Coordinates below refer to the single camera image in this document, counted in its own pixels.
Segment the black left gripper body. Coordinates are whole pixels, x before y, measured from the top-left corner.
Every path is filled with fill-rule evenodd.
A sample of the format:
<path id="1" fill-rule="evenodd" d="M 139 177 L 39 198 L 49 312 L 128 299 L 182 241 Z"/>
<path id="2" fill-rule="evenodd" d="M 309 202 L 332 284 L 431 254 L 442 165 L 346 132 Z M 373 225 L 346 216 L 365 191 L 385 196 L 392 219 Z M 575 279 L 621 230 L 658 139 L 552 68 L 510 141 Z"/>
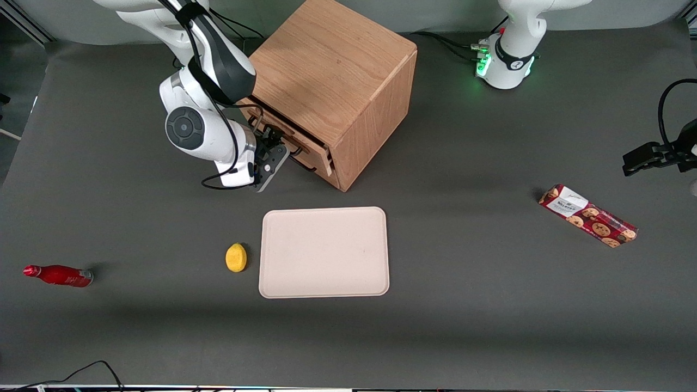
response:
<path id="1" fill-rule="evenodd" d="M 696 169 L 696 123 L 694 119 L 685 124 L 677 138 L 677 153 L 682 158 L 678 163 L 679 172 Z"/>

